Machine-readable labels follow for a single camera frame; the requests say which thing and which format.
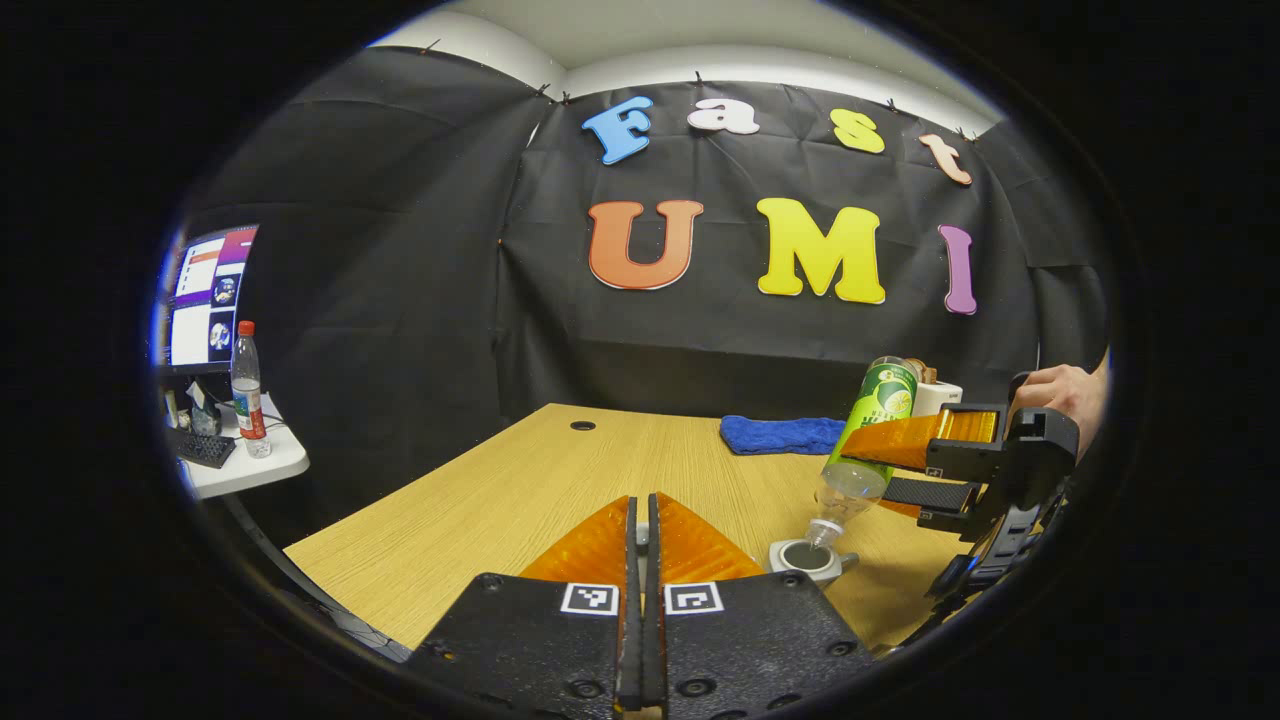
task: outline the cable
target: cable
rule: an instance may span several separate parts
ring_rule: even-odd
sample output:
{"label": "cable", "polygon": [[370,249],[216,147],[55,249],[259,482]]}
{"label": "cable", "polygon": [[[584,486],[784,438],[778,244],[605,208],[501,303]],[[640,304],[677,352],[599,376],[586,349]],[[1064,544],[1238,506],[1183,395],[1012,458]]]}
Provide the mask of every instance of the cable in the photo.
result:
{"label": "cable", "polygon": [[[276,425],[285,425],[285,427],[288,427],[288,423],[285,423],[284,420],[280,420],[279,423],[271,423],[270,425],[264,425],[262,430],[269,430],[269,429],[271,429],[271,428],[274,428]],[[244,436],[236,436],[236,439],[244,439]]]}
{"label": "cable", "polygon": [[[236,404],[233,404],[233,402],[216,402],[216,400],[218,400],[216,397],[214,397],[214,400],[215,400],[215,402],[214,402],[215,405],[221,405],[223,407],[230,407],[232,410],[236,410]],[[279,420],[280,423],[284,423],[284,418],[280,418],[279,415],[271,415],[270,413],[262,413],[262,416],[264,418],[270,418],[273,420]]]}

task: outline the small cup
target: small cup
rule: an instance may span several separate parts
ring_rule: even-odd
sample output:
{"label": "small cup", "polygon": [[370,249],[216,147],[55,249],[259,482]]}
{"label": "small cup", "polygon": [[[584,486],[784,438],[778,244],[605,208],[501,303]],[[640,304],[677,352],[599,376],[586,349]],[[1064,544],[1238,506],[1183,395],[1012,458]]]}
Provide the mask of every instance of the small cup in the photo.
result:
{"label": "small cup", "polygon": [[836,578],[858,562],[858,553],[837,555],[826,548],[814,548],[809,541],[787,539],[769,546],[769,571],[800,570],[820,589],[836,582]]}

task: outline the wooden table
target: wooden table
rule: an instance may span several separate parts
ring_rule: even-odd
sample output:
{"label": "wooden table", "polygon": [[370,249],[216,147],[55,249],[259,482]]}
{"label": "wooden table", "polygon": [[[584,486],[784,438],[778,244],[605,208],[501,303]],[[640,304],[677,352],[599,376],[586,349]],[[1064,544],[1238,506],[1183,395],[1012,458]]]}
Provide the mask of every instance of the wooden table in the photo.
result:
{"label": "wooden table", "polygon": [[[589,420],[595,429],[575,430]],[[479,573],[518,574],[620,496],[662,491],[762,562],[803,537],[826,457],[735,456],[719,420],[548,405],[285,553],[338,602],[413,648]],[[872,507],[837,542],[861,561],[827,591],[868,647],[901,642],[923,594],[970,544]]]}

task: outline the blue towel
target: blue towel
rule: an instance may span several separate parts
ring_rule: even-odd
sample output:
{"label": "blue towel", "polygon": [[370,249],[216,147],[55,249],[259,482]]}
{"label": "blue towel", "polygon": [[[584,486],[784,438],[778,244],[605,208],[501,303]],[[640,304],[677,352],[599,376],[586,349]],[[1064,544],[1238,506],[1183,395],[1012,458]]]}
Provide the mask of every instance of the blue towel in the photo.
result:
{"label": "blue towel", "polygon": [[726,415],[721,419],[721,437],[733,455],[831,455],[844,430],[844,421],[828,418],[748,420]]}

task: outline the screw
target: screw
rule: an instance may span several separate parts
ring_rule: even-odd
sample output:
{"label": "screw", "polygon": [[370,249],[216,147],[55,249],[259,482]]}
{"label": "screw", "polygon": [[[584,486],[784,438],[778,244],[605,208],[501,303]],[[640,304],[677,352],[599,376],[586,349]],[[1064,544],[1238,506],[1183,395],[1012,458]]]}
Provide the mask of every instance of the screw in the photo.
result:
{"label": "screw", "polygon": [[716,682],[701,678],[696,680],[686,680],[676,689],[685,697],[701,697],[716,689]]}
{"label": "screw", "polygon": [[577,697],[593,698],[600,697],[600,693],[604,691],[600,689],[600,685],[593,683],[591,680],[577,680],[570,685],[570,692]]}

